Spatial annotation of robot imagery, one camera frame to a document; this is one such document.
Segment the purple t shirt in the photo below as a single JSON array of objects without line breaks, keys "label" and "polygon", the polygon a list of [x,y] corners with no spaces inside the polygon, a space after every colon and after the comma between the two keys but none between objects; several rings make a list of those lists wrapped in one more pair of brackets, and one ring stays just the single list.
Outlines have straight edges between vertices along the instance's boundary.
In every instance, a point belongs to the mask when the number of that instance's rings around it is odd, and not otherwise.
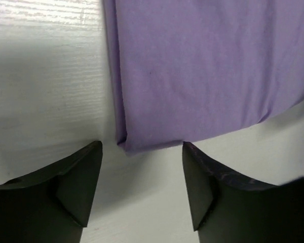
[{"label": "purple t shirt", "polygon": [[304,99],[304,1],[104,1],[128,153],[261,123]]}]

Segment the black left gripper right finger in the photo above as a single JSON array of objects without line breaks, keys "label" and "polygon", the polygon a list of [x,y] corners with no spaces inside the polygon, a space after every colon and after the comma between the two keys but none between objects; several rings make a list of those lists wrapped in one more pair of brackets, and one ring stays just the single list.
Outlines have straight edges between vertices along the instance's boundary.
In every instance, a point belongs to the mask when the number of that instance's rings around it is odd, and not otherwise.
[{"label": "black left gripper right finger", "polygon": [[190,142],[182,163],[200,242],[304,242],[304,177],[273,185],[241,174]]}]

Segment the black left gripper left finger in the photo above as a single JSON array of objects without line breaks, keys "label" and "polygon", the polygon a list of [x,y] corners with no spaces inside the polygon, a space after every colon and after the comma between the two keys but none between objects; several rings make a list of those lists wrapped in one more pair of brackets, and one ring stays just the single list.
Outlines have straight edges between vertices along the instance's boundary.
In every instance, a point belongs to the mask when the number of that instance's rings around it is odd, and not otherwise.
[{"label": "black left gripper left finger", "polygon": [[0,185],[0,242],[80,242],[87,227],[103,145]]}]

